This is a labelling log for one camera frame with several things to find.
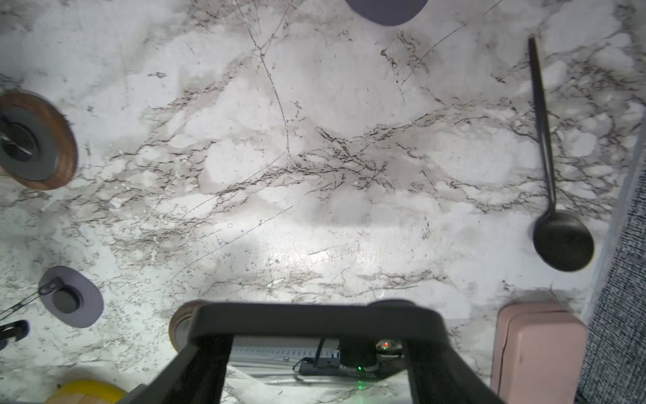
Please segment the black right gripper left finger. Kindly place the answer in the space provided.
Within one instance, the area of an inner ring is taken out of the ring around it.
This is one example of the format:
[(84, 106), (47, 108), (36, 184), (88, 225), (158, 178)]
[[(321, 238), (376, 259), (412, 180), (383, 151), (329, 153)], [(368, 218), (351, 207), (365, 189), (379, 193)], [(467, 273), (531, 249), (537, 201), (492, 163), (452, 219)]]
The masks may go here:
[(232, 365), (258, 378), (281, 377), (323, 335), (315, 305), (210, 303), (200, 306), (175, 359), (125, 403), (218, 403)]

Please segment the wooden base stand front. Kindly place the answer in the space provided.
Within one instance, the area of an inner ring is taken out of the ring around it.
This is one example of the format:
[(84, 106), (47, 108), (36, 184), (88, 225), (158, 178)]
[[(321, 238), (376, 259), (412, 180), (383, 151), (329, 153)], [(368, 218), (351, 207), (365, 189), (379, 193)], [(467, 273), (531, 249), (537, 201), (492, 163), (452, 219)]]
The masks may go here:
[(63, 114), (38, 94), (1, 95), (1, 168), (32, 190), (56, 190), (77, 173), (78, 148)]

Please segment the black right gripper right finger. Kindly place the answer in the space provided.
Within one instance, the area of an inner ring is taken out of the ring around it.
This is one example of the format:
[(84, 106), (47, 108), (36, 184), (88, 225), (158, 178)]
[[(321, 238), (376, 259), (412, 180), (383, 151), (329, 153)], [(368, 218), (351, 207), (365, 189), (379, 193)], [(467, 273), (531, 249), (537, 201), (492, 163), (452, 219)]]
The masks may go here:
[(338, 340), (338, 373), (379, 380), (406, 370), (415, 403), (500, 403), (451, 347), (442, 317), (410, 301), (326, 306), (324, 337)]

